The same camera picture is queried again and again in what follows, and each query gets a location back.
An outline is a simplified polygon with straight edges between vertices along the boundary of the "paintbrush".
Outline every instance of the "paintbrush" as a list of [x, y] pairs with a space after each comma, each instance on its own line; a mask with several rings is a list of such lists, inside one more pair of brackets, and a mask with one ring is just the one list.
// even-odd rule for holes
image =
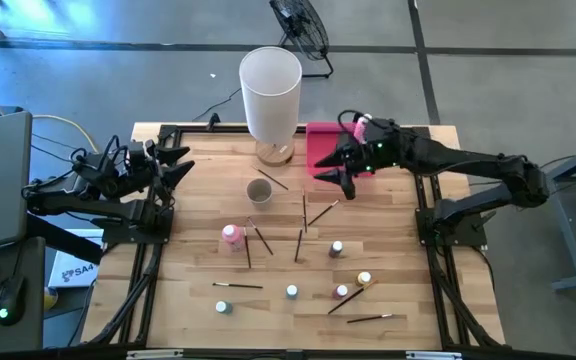
[[252, 225], [252, 228], [255, 229], [255, 231], [257, 232], [257, 235], [259, 235], [259, 238], [264, 243], [264, 245], [266, 245], [266, 249], [268, 249], [268, 252], [270, 253], [270, 255], [275, 255], [275, 254], [273, 254], [272, 250], [270, 250], [270, 246], [268, 246], [268, 243], [266, 242], [266, 240], [264, 240], [264, 237], [261, 236], [261, 233], [259, 232], [259, 229], [257, 229], [257, 226], [255, 225], [255, 223], [252, 222], [252, 219], [250, 218], [250, 216], [248, 217], [248, 222], [250, 223], [250, 225]]
[[255, 169], [255, 170], [257, 170], [257, 171], [259, 171], [260, 173], [262, 173], [265, 177], [267, 177], [268, 179], [272, 180], [275, 184], [277, 184], [277, 185], [281, 186], [282, 188], [288, 190], [288, 188], [286, 187], [286, 185], [280, 183], [280, 182], [277, 181], [274, 177], [266, 174], [263, 170], [258, 169], [258, 168], [254, 167], [254, 166], [253, 166], [252, 168]]
[[326, 208], [326, 210], [322, 211], [321, 214], [317, 215], [317, 217], [315, 217], [311, 222], [308, 223], [308, 226], [312, 225], [312, 223], [314, 223], [315, 221], [317, 221], [320, 217], [322, 217], [325, 213], [327, 213], [328, 211], [330, 211], [330, 209], [332, 209], [335, 205], [337, 205], [339, 203], [339, 199], [337, 199], [337, 201], [335, 201], [334, 203], [328, 205], [328, 207]]
[[250, 289], [263, 289], [263, 286], [259, 285], [243, 285], [243, 284], [228, 284], [228, 283], [212, 283], [212, 286], [229, 286], [229, 287], [245, 287]]
[[248, 258], [248, 269], [252, 269], [250, 264], [250, 250], [248, 249], [248, 233], [246, 232], [246, 227], [244, 226], [244, 242], [246, 243], [246, 257]]
[[354, 294], [350, 295], [349, 297], [347, 297], [346, 299], [344, 299], [344, 301], [340, 302], [337, 306], [335, 306], [334, 308], [332, 308], [332, 310], [328, 311], [328, 315], [332, 314], [335, 310], [339, 309], [340, 307], [342, 307], [345, 303], [347, 303], [348, 301], [352, 300], [353, 298], [355, 298], [357, 295], [361, 294], [362, 292], [366, 291], [366, 289], [368, 289], [370, 286], [372, 286], [372, 284], [375, 284], [377, 282], [377, 280], [373, 280], [371, 282], [369, 282], [368, 284], [364, 285], [363, 287], [361, 287], [359, 290], [355, 291]]
[[301, 187], [301, 202], [304, 205], [304, 232], [308, 233], [308, 224], [306, 223], [306, 191]]
[[295, 262], [297, 262], [297, 257], [299, 257], [299, 247], [301, 246], [301, 235], [303, 234], [303, 229], [299, 229], [299, 237], [297, 238], [297, 251], [295, 252]]
[[346, 323], [347, 323], [347, 324], [352, 324], [352, 323], [356, 323], [356, 322], [368, 321], [368, 320], [377, 320], [377, 319], [383, 319], [383, 318], [392, 317], [392, 316], [393, 316], [393, 314], [384, 314], [384, 315], [370, 316], [370, 317], [367, 317], [367, 318], [360, 318], [360, 319], [348, 320], [348, 321], [346, 321]]

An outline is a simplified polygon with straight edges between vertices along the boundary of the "pink paint bottle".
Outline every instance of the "pink paint bottle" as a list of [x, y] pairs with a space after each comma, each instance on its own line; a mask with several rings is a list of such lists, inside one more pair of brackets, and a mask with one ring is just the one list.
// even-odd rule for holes
[[241, 251], [245, 248], [244, 236], [237, 225], [226, 225], [221, 231], [221, 238], [231, 251]]

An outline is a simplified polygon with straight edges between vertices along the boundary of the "white lampshade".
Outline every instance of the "white lampshade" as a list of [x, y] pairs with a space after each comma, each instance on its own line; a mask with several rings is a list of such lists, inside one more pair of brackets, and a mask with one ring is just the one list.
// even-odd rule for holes
[[290, 142], [299, 117], [299, 59], [273, 46], [253, 50], [239, 65], [239, 80], [250, 134], [267, 144]]

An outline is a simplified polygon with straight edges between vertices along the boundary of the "white paper cup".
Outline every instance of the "white paper cup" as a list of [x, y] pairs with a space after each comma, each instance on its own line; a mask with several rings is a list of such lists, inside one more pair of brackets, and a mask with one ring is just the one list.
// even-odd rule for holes
[[248, 183], [246, 195], [256, 208], [265, 209], [272, 198], [272, 186], [266, 179], [255, 179]]

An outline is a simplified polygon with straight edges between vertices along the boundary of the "computer mouse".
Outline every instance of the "computer mouse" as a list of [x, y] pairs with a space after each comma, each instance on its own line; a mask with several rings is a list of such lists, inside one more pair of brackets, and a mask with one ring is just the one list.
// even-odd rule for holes
[[24, 278], [12, 276], [0, 284], [0, 324], [16, 324], [24, 314]]

